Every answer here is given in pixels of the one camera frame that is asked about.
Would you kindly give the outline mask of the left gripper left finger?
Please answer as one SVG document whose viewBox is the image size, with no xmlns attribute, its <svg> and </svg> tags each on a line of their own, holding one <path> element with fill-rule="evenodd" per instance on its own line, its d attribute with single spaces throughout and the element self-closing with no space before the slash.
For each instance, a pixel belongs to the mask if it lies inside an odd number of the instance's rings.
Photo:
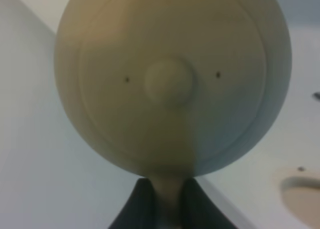
<svg viewBox="0 0 320 229">
<path fill-rule="evenodd" d="M 147 178 L 137 180 L 128 201 L 109 226 L 110 229 L 155 229 L 156 194 Z"/>
</svg>

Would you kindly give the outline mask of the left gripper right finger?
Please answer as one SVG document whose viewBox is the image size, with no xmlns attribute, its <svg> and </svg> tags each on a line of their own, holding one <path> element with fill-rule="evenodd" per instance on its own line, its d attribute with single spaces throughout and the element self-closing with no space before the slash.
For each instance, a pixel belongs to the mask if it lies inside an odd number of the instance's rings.
<svg viewBox="0 0 320 229">
<path fill-rule="evenodd" d="M 180 220 L 183 229 L 231 229 L 233 223 L 210 200 L 198 182 L 188 179 L 180 194 Z"/>
</svg>

